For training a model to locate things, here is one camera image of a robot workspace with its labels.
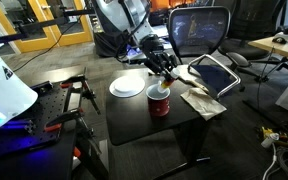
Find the black chair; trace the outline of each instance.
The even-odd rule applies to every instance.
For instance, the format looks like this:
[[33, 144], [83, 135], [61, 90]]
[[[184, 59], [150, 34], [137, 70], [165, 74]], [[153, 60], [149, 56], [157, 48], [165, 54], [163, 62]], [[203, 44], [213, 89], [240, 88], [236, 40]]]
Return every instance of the black chair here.
[[[224, 7], [179, 8], [169, 17], [169, 40], [175, 55], [181, 63], [182, 57], [198, 57], [189, 63], [188, 69], [197, 70], [204, 82], [219, 92], [217, 99], [240, 83], [235, 73], [210, 56], [226, 37], [229, 20], [230, 13]], [[203, 59], [215, 62], [217, 66], [199, 65]], [[236, 81], [232, 83], [227, 74]]]
[[266, 58], [270, 52], [248, 45], [249, 41], [274, 36], [277, 32], [277, 22], [286, 0], [237, 0], [232, 16], [227, 38], [219, 46], [218, 51], [235, 63], [231, 69], [256, 77], [256, 80], [266, 81], [260, 75], [247, 69], [251, 63], [268, 63], [276, 65], [271, 70], [288, 69], [288, 58], [279, 60]]

